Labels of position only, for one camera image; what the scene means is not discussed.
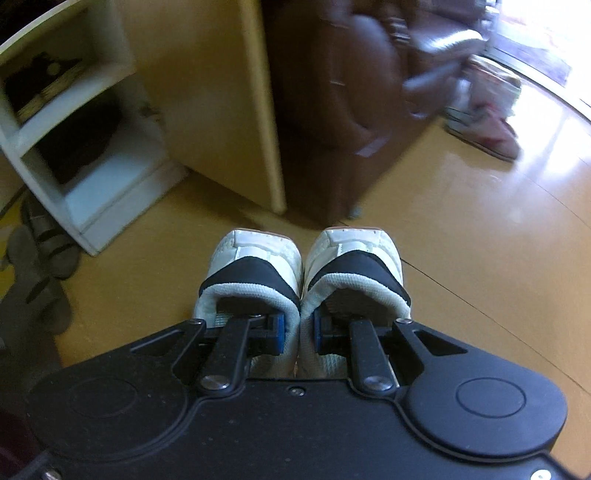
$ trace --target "brown leather sofa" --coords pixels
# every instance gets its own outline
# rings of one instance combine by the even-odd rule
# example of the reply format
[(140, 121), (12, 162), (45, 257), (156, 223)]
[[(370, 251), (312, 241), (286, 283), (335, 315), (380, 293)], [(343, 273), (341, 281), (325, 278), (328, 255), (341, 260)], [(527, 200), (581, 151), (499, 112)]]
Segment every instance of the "brown leather sofa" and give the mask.
[(288, 204), (332, 225), (450, 100), (485, 3), (262, 4)]

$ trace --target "yellow floor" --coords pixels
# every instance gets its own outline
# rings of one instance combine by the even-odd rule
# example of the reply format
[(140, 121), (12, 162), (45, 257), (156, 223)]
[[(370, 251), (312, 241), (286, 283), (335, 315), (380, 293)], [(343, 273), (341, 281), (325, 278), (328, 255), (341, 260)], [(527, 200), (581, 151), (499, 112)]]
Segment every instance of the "yellow floor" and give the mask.
[[(413, 317), (542, 372), (569, 402), (553, 454), (591, 471), (591, 127), (524, 85), (512, 124), (524, 154), (489, 157), (432, 125), (363, 201), (351, 225), (384, 228), (404, 259)], [(236, 227), (318, 234), (196, 174), (66, 282), (75, 317), (65, 364), (190, 316), (218, 240)]]

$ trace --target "white sneaker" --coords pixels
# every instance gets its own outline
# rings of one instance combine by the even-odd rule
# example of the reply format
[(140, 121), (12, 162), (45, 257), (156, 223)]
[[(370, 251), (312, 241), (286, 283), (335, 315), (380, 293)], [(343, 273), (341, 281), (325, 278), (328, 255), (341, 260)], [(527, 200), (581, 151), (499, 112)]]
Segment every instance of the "white sneaker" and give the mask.
[(212, 255), (193, 317), (205, 320), (211, 328), (225, 325), (235, 314), (283, 312), (284, 353), (255, 357), (251, 375), (293, 377), (300, 331), (301, 280), (301, 255), (291, 239), (256, 230), (233, 230)]
[(297, 375), (345, 378), (344, 357), (320, 356), (314, 348), (313, 313), (322, 303), (333, 316), (361, 315), (381, 326), (410, 317), (411, 300), (402, 286), (400, 256), (386, 232), (326, 229), (306, 259)]

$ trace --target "screw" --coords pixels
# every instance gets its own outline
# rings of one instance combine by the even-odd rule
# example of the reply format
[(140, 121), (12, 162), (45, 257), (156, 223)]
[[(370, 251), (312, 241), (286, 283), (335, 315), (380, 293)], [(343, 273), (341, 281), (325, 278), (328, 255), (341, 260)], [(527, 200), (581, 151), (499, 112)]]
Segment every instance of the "screw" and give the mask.
[(306, 394), (306, 390), (301, 387), (291, 387), (288, 392), (294, 397), (303, 397)]
[(206, 390), (223, 390), (230, 386), (230, 380), (223, 375), (205, 375), (200, 383)]
[(363, 384), (365, 385), (365, 388), (368, 388), (374, 392), (383, 392), (394, 386), (389, 378), (382, 377), (380, 375), (372, 375), (371, 377), (367, 377), (363, 381)]
[(548, 470), (538, 470), (533, 473), (530, 480), (550, 480), (552, 474)]
[(61, 480), (60, 472), (53, 468), (48, 468), (41, 474), (42, 480)]

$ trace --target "open wooden door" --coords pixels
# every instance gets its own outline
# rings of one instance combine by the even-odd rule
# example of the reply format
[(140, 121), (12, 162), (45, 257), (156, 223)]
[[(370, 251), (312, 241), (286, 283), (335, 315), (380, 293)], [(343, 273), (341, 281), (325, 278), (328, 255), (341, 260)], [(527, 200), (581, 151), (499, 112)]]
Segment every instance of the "open wooden door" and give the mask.
[(171, 158), (283, 212), (258, 0), (118, 2)]

